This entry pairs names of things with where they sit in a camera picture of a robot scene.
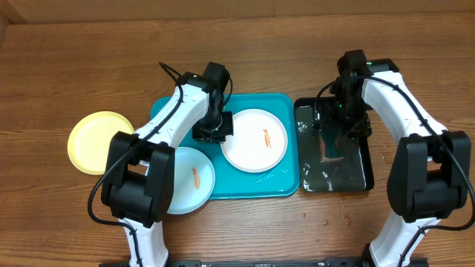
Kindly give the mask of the sponge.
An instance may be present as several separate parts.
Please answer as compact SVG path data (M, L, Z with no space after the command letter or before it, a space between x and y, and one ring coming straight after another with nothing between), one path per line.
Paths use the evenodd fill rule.
M321 160L323 162L333 162L344 158L338 149L338 134L322 131L320 134Z

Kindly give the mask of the white plate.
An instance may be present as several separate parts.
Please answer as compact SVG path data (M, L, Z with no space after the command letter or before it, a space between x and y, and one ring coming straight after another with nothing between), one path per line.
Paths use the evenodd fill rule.
M274 168L284 158L288 134L277 116L261 109L246 109L232 119L234 133L221 145L232 166L260 173Z

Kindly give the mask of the yellow-green plate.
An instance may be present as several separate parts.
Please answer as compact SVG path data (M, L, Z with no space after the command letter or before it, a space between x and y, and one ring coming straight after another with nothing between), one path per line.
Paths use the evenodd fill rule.
M119 113L99 111L81 119L68 138L73 166L86 174L104 174L111 139L119 131L134 132L132 124Z

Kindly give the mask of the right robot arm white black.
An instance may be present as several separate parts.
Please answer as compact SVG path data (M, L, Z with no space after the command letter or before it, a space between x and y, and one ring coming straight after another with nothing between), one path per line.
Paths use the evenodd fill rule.
M387 180L391 211L380 234L367 246L359 266L426 266L410 256L430 230L464 231L442 225L453 211L474 200L469 180L471 141L449 131L415 99L390 59L368 61L353 51L337 62L338 77L324 86L330 103L315 101L314 126L324 151L336 151L342 137L371 134L369 109L376 112L397 143Z

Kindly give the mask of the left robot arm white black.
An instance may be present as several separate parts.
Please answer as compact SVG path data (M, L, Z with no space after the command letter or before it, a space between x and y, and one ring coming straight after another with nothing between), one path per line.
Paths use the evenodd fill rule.
M99 224L124 228L131 249L130 266L165 266L168 251L159 233L172 201L175 153L187 133L198 142L222 143L233 134L225 67L209 65L203 74L171 70L175 92L166 105L135 133L117 132L111 139L105 173L91 191L101 193L114 220L88 214Z

